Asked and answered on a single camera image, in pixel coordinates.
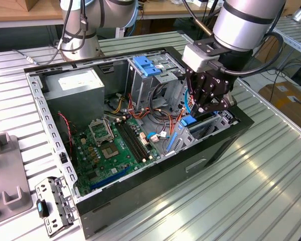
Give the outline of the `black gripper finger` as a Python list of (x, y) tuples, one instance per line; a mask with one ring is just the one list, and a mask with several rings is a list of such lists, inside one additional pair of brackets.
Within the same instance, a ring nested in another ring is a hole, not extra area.
[(227, 110), (235, 105), (230, 93), (230, 83), (215, 77), (206, 77), (201, 87), (199, 107), (204, 112)]
[(190, 112), (192, 117), (198, 117), (203, 112), (200, 108), (203, 106), (205, 100), (203, 96), (203, 85), (205, 81), (206, 78), (204, 72), (196, 73), (193, 70), (187, 70), (188, 91), (195, 102)]

